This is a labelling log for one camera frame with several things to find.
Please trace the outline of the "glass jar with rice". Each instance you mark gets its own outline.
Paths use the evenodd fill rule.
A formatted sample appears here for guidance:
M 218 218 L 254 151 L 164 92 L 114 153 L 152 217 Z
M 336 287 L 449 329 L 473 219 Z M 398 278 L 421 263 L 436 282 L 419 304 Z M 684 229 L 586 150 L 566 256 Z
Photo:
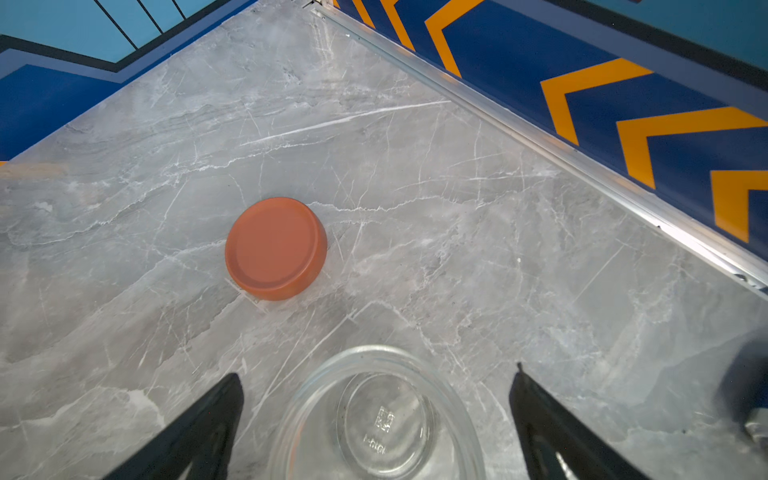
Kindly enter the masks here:
M 270 479 L 483 479 L 483 452 L 448 381 L 399 348 L 324 362 L 286 407 Z

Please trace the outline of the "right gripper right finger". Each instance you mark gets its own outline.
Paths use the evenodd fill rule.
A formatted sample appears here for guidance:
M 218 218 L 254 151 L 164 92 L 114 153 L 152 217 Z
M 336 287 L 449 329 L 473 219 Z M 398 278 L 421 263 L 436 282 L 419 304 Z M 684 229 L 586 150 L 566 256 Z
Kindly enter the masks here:
M 647 477 L 517 367 L 509 403 L 531 479 Z

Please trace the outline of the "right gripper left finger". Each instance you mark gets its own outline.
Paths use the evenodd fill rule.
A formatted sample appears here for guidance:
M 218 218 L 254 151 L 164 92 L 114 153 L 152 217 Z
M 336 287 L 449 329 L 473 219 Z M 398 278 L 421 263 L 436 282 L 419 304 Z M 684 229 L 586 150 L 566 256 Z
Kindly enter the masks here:
M 244 406 L 236 373 L 225 375 L 108 479 L 225 479 Z

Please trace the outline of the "red jar lid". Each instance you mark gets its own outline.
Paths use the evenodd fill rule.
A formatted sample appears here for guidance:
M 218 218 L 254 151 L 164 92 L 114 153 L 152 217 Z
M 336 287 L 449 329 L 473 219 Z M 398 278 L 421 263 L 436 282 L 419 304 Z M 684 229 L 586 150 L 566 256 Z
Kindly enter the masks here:
M 319 276 L 328 240 L 319 218 L 304 203 L 273 197 L 257 202 L 235 221 L 225 263 L 234 282 L 267 301 L 292 298 Z

